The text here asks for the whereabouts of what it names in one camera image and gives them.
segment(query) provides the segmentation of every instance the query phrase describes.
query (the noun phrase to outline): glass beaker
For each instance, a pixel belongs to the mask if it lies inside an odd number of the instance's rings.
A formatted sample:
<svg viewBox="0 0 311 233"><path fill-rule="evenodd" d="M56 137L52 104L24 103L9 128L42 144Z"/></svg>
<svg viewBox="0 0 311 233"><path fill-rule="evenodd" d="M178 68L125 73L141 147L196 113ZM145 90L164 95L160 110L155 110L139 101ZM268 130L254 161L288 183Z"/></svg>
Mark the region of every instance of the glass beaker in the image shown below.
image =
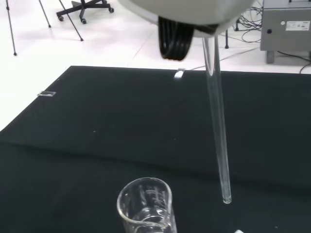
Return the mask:
<svg viewBox="0 0 311 233"><path fill-rule="evenodd" d="M140 178L120 192L117 210L126 233L177 233L170 187L157 178Z"/></svg>

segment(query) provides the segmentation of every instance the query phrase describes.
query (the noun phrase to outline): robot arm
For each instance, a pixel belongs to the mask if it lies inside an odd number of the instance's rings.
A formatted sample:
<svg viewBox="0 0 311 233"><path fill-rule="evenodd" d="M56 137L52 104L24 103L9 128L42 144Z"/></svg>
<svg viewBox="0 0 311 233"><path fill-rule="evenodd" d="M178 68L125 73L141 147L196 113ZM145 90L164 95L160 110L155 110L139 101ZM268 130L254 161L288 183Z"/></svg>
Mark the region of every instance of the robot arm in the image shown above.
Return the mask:
<svg viewBox="0 0 311 233"><path fill-rule="evenodd" d="M163 58L182 60L193 37L212 37L233 25L254 0L119 0L157 24Z"/></svg>

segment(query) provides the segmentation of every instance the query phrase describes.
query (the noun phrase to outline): equipment label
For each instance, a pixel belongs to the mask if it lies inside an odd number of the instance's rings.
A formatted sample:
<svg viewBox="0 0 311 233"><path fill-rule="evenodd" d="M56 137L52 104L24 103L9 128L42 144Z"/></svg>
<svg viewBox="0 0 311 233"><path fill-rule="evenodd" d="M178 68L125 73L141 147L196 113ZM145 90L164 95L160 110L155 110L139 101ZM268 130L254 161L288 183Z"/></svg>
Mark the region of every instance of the equipment label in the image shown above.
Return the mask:
<svg viewBox="0 0 311 233"><path fill-rule="evenodd" d="M310 21L287 21L287 31L309 31Z"/></svg>

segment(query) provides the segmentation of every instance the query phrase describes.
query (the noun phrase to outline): white tile floor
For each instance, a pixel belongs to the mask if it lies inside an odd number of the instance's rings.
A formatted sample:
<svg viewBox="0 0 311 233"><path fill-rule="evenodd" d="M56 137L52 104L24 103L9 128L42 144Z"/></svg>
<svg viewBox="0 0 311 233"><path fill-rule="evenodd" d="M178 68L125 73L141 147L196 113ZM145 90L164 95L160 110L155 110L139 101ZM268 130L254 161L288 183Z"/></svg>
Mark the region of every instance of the white tile floor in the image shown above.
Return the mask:
<svg viewBox="0 0 311 233"><path fill-rule="evenodd" d="M70 7L69 0L63 0ZM58 0L42 0L52 28L47 27L38 0L9 0L18 56L13 56L5 1L0 2L0 130L12 121L69 66L143 67L191 69L204 65L201 39L194 39L187 58L182 62L163 60L158 51L157 27L124 9L117 0L109 1L115 9L88 9L88 24L80 23L78 13L71 14L81 36L80 42L69 19L59 22L55 12L62 10ZM241 33L230 31L240 38ZM260 38L252 32L248 40ZM259 47L220 36L220 57ZM303 61L279 57L274 65L265 64L259 49L221 62L222 70L297 73Z"/></svg>

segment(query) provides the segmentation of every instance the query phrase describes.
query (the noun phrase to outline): black coiled hose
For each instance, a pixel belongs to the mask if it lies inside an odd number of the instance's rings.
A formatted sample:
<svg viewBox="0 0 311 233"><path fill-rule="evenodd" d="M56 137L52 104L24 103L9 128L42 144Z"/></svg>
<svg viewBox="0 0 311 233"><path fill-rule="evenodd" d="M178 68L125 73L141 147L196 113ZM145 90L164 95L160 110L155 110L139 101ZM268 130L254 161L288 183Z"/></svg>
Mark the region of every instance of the black coiled hose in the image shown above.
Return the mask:
<svg viewBox="0 0 311 233"><path fill-rule="evenodd" d="M194 26L159 17L158 28L162 57L183 60L191 45Z"/></svg>

